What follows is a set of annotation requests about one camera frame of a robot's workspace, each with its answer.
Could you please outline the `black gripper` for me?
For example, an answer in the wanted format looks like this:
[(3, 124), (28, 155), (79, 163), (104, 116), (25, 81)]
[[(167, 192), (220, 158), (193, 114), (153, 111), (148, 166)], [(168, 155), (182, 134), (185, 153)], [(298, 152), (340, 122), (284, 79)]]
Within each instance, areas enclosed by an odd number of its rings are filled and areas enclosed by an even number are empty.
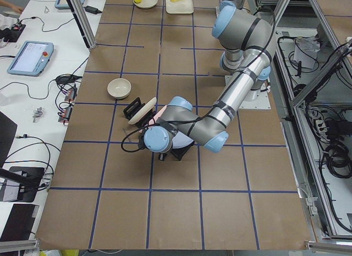
[[(140, 135), (139, 135), (139, 141), (138, 141), (137, 146), (138, 146), (138, 148), (137, 148), (138, 151), (139, 151), (139, 150), (143, 150), (143, 149), (146, 148), (146, 145), (145, 145), (145, 143), (144, 143), (144, 135), (143, 135), (143, 134), (140, 134)], [(165, 158), (166, 158), (166, 153), (159, 153), (158, 159), (159, 159), (160, 161), (164, 161)]]

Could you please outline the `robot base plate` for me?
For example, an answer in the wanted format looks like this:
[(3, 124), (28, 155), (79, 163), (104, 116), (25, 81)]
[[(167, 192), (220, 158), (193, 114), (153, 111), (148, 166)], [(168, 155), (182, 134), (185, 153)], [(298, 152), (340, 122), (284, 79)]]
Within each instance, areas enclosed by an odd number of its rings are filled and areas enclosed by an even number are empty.
[(247, 74), (234, 74), (225, 76), (225, 89), (218, 99), (230, 106), (234, 110), (270, 110), (271, 105), (266, 92), (261, 92), (261, 88), (252, 91), (256, 85), (253, 78)]

